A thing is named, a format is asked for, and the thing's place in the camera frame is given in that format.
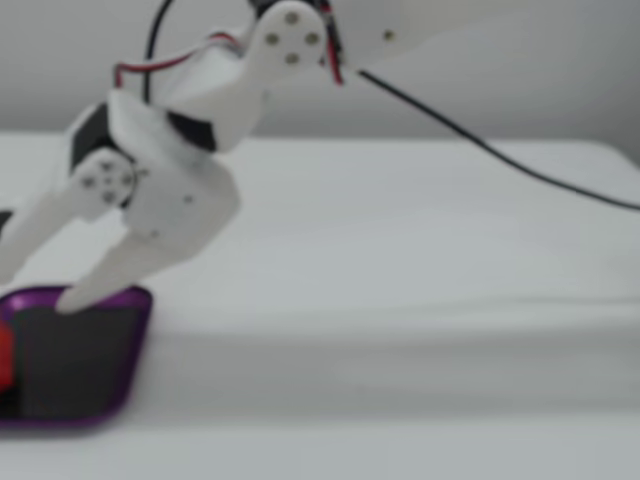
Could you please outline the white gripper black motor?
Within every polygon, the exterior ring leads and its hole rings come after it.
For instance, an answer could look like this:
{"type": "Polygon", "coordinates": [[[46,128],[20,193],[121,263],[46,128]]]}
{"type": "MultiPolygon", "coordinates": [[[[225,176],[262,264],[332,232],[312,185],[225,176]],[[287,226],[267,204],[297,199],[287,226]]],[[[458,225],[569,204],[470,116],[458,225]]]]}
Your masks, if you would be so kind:
{"type": "Polygon", "coordinates": [[[190,134],[208,125],[119,92],[68,128],[68,170],[10,212],[1,226],[1,282],[75,219],[118,211],[124,228],[94,268],[64,291],[73,314],[204,250],[233,220],[240,195],[230,171],[190,134]]]}

